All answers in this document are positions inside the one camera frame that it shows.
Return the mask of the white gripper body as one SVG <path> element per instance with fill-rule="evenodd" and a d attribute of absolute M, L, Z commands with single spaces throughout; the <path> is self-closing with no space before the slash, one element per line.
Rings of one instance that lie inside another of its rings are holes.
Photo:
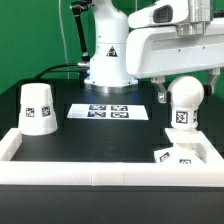
<path fill-rule="evenodd" d="M 126 68 L 137 79 L 224 67 L 224 24 L 210 23 L 204 35 L 179 37 L 175 26 L 133 30 Z"/>

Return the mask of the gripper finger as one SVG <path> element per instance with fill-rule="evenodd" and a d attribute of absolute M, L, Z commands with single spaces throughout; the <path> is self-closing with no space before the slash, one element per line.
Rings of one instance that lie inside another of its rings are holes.
<path fill-rule="evenodd" d="M 221 69 L 214 68 L 207 71 L 207 80 L 203 85 L 204 94 L 206 96 L 212 96 L 215 93 L 215 86 L 220 77 Z"/>
<path fill-rule="evenodd" d="M 166 104 L 170 102 L 170 92 L 165 88 L 165 77 L 152 77 L 151 83 L 157 91 L 158 102 Z"/>

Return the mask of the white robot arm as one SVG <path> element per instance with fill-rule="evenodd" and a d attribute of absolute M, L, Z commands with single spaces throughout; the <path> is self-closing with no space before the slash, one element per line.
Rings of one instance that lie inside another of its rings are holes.
<path fill-rule="evenodd" d="M 86 87 L 118 93 L 149 78 L 165 103 L 166 76 L 206 70 L 204 93 L 214 93 L 224 68 L 224 12 L 213 11 L 212 0 L 157 0 L 130 15 L 112 0 L 87 5 L 94 14 L 96 50 Z"/>

